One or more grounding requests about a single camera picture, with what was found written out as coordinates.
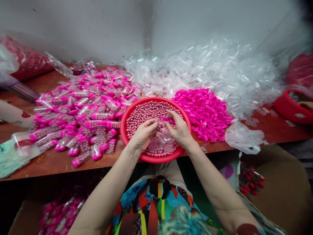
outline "colorful patterned clothing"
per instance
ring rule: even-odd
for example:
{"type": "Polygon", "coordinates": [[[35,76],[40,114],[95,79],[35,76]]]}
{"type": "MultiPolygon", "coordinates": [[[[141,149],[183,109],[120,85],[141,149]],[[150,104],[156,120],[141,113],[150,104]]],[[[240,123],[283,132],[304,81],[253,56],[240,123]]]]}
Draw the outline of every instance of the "colorful patterned clothing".
{"type": "MultiPolygon", "coordinates": [[[[251,224],[241,225],[239,235],[265,235],[251,224]]],[[[106,235],[210,234],[226,232],[201,213],[186,191],[163,177],[144,180],[122,196],[106,235]]]]}

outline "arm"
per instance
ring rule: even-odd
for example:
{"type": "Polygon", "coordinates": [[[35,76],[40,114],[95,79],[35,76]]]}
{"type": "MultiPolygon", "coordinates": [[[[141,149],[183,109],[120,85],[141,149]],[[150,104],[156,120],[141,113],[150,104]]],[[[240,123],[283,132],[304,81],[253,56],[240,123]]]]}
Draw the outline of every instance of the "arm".
{"type": "Polygon", "coordinates": [[[261,228],[237,193],[192,138],[186,122],[175,112],[168,110],[168,113],[169,118],[174,118],[176,128],[173,129],[169,123],[165,125],[172,137],[187,151],[205,194],[225,231],[236,234],[237,228],[242,224],[252,224],[261,228]]]}
{"type": "Polygon", "coordinates": [[[142,151],[153,137],[158,137],[152,133],[156,127],[154,119],[138,127],[112,169],[88,197],[68,235],[104,234],[142,151]]]}

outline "red basket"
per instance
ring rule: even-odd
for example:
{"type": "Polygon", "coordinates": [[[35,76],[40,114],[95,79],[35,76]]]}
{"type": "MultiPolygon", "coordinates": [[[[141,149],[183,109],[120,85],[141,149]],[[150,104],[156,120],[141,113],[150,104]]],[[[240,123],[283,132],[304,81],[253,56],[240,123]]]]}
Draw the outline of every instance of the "red basket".
{"type": "Polygon", "coordinates": [[[274,103],[274,107],[282,116],[286,119],[300,124],[312,124],[313,113],[309,110],[301,107],[296,103],[290,96],[289,92],[294,91],[297,93],[304,94],[303,91],[288,89],[283,92],[281,97],[278,97],[274,103]]]}
{"type": "MultiPolygon", "coordinates": [[[[180,111],[180,113],[183,115],[183,120],[187,123],[187,126],[189,128],[189,131],[191,132],[191,123],[189,121],[189,118],[187,116],[187,114],[183,111],[183,109],[181,107],[179,107],[176,103],[174,103],[173,101],[170,101],[168,99],[165,98],[160,98],[160,97],[148,97],[148,98],[143,98],[141,100],[136,101],[135,103],[133,103],[124,113],[122,120],[121,120],[121,137],[123,140],[123,143],[125,145],[128,144],[129,139],[127,136],[127,126],[126,126],[126,120],[130,117],[131,113],[135,110],[137,105],[140,104],[144,104],[144,103],[148,103],[150,101],[153,102],[166,102],[169,103],[170,105],[172,105],[173,107],[175,107],[176,109],[178,109],[180,111]]],[[[153,157],[153,156],[148,156],[146,154],[141,154],[140,159],[145,161],[145,162],[150,162],[150,163],[155,163],[155,164],[159,164],[159,163],[166,163],[166,162],[170,162],[176,158],[178,158],[185,150],[180,146],[176,149],[175,152],[173,152],[172,154],[168,154],[166,156],[163,157],[153,157]]]]}

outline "hand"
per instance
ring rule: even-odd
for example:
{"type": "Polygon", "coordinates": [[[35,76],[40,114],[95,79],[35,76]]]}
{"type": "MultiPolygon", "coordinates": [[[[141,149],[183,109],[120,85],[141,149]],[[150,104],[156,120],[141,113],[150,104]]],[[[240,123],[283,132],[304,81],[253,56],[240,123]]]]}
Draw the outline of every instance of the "hand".
{"type": "Polygon", "coordinates": [[[154,137],[160,136],[159,133],[153,132],[156,128],[157,122],[155,122],[155,119],[145,121],[138,127],[127,146],[130,146],[134,150],[139,149],[143,152],[154,137]]]}
{"type": "Polygon", "coordinates": [[[169,115],[167,118],[173,118],[176,124],[175,129],[171,126],[170,123],[164,122],[169,133],[173,139],[180,144],[185,150],[189,150],[190,147],[197,144],[190,134],[187,123],[174,111],[167,110],[169,115]]]}

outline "white wall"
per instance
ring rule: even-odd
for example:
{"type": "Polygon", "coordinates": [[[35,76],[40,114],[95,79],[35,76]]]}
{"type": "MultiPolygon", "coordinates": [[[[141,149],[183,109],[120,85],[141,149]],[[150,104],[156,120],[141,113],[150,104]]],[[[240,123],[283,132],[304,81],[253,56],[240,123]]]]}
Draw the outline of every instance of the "white wall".
{"type": "Polygon", "coordinates": [[[214,35],[271,53],[308,38],[297,0],[2,0],[0,32],[64,61],[121,63],[214,35]]]}
{"type": "Polygon", "coordinates": [[[308,37],[297,0],[159,0],[152,48],[174,52],[216,35],[271,53],[308,37]]]}
{"type": "Polygon", "coordinates": [[[2,0],[0,28],[58,58],[118,63],[143,50],[137,0],[2,0]]]}

